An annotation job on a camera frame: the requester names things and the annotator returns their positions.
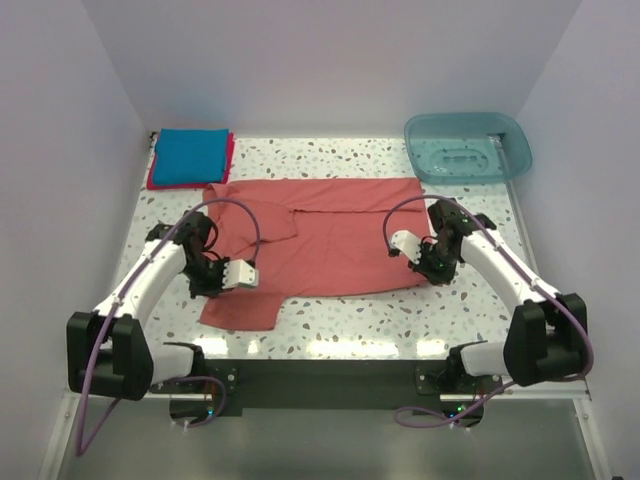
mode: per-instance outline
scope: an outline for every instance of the work table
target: work table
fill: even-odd
[[[152,158],[151,153],[147,171]],[[407,176],[413,171],[402,139],[241,137],[236,140],[230,181]],[[507,185],[423,187],[488,215],[513,251],[525,258],[520,219]],[[157,222],[175,223],[201,200],[201,189],[149,191],[143,186],[118,279],[138,258],[147,232]],[[385,248],[382,234],[380,248]],[[505,307],[473,268],[460,265],[458,272],[449,286],[344,298],[290,298],[280,308],[275,329],[265,332],[201,325],[198,318],[206,299],[191,300],[187,280],[180,276],[158,302],[145,333],[149,340],[197,343],[207,357],[265,359],[432,358],[445,356],[457,344],[503,340],[509,326]]]

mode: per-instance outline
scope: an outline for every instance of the black joint housing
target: black joint housing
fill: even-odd
[[[97,312],[76,312],[67,322],[67,367],[73,392],[82,392],[89,356],[104,320]],[[98,354],[89,393],[140,400],[153,378],[153,360],[140,322],[130,315],[114,318],[107,339],[112,348]]]
[[[575,293],[556,299],[586,332],[584,301]],[[549,301],[527,301],[516,307],[503,354],[509,375],[522,386],[580,373],[587,363],[587,348],[577,330]]]

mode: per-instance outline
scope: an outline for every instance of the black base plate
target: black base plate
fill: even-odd
[[[417,405],[447,413],[440,394],[474,395],[499,385],[490,377],[469,377],[454,391],[434,385],[444,360],[207,360],[207,371],[227,388],[225,416],[245,408],[395,410]],[[165,383],[151,393],[204,393],[203,382]],[[205,402],[172,400],[174,418],[206,415]],[[479,420],[479,409],[473,419]]]

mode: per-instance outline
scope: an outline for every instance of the folded towel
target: folded towel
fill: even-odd
[[[231,168],[234,136],[228,130],[160,132],[147,189],[204,188],[225,183]]]

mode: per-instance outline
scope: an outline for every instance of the blue towel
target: blue towel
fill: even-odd
[[[155,185],[220,182],[227,165],[229,130],[162,129],[156,142]]]

